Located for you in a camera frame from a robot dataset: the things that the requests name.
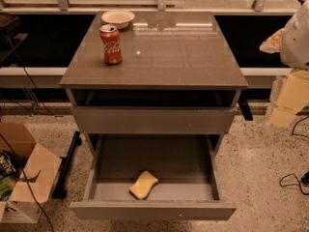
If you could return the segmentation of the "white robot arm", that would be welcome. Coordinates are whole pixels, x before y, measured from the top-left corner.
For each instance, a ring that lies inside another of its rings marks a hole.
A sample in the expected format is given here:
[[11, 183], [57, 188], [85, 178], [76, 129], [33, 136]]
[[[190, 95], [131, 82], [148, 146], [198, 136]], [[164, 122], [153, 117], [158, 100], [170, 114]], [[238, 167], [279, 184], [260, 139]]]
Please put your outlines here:
[[283, 64], [293, 69], [309, 69], [309, 0], [302, 0], [285, 27], [260, 45], [265, 53], [279, 53]]

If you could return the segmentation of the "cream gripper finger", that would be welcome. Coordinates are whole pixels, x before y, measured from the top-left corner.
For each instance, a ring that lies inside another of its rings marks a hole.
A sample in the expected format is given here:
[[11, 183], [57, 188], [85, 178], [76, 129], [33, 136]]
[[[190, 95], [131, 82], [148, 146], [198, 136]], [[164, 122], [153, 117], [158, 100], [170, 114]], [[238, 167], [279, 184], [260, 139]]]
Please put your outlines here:
[[262, 44], [260, 45], [260, 50], [264, 53], [279, 53], [281, 47], [281, 39], [284, 34], [284, 29], [279, 29], [275, 33], [273, 33], [270, 37], [268, 37]]

